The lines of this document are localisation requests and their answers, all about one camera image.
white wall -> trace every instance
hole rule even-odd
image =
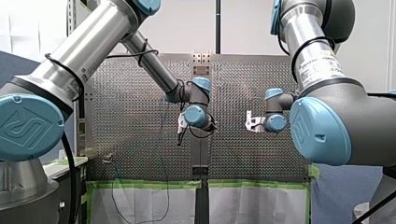
[[[42,61],[66,38],[66,0],[0,0],[0,50]]]
[[[352,36],[340,48],[338,58],[349,77],[359,80],[367,91],[386,91],[389,71],[391,3],[356,0],[356,22]]]
[[[283,54],[276,38],[270,35],[272,2],[222,1],[222,53]],[[367,91],[386,91],[391,75],[388,69],[392,0],[382,0],[381,4],[372,0],[354,2],[356,25],[338,58],[346,75],[361,81]]]
[[[270,35],[273,0],[223,0],[221,53],[283,55]]]

metal bracket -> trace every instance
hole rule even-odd
[[[207,165],[203,166],[192,166],[192,175],[208,175],[209,174],[209,167]]]
[[[210,76],[211,63],[209,53],[192,54],[192,73],[195,76]]]

robotic arm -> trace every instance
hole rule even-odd
[[[290,110],[292,140],[307,160],[391,167],[396,102],[368,96],[359,81],[344,74],[334,53],[349,38],[354,19],[351,0],[275,1],[272,34],[288,44],[300,94],[267,91],[263,126],[281,132],[282,112]]]
[[[52,150],[73,113],[72,102],[111,50],[122,42],[133,53],[151,46],[137,31],[160,8],[160,0],[105,0],[47,60],[29,76],[17,76],[0,89],[0,219],[5,223],[58,223],[57,183],[48,181],[38,157]],[[184,118],[207,132],[210,81],[196,77],[186,85],[155,53],[141,63],[171,103],[189,103]],[[46,214],[24,213],[45,203]]]

green tape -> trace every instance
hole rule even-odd
[[[209,180],[212,189],[256,187],[266,189],[309,189],[309,183],[283,183],[276,181]]]
[[[92,181],[88,182],[89,189],[199,189],[201,181],[144,181],[144,180],[123,180],[115,181]]]
[[[88,223],[91,224],[91,215],[92,215],[92,197],[93,197],[93,188],[90,188],[87,184],[87,213],[88,213]]]
[[[306,189],[305,223],[311,223],[311,186]]]
[[[315,179],[320,178],[320,170],[314,165],[308,165],[308,175],[314,177]]]
[[[75,157],[74,160],[75,160],[75,163],[78,163],[78,162],[80,162],[80,161],[85,160],[85,157]],[[59,165],[68,165],[69,162],[67,161],[67,159],[64,159],[64,160],[59,161],[58,164],[59,164]]]
[[[86,203],[87,201],[88,201],[87,194],[82,195],[82,196],[81,196],[81,204],[84,204],[84,203]]]

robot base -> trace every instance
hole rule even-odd
[[[42,194],[0,205],[2,224],[57,224],[59,222],[59,184],[50,181]]]

